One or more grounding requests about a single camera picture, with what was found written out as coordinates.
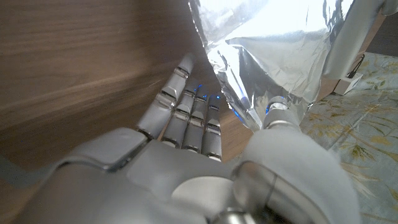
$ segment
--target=wooden surface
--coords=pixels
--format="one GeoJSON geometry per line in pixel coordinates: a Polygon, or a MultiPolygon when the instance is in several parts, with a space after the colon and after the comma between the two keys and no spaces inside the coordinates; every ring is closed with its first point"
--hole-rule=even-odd
{"type": "MultiPolygon", "coordinates": [[[[187,52],[197,56],[193,77],[220,89],[186,0],[3,0],[0,38],[0,155],[26,171],[133,128],[187,52]]],[[[251,131],[226,103],[220,120],[230,159],[251,131]]],[[[0,223],[36,189],[0,179],[0,223]]]]}
{"type": "Polygon", "coordinates": [[[398,57],[398,13],[387,16],[372,41],[368,52],[398,57]]]}

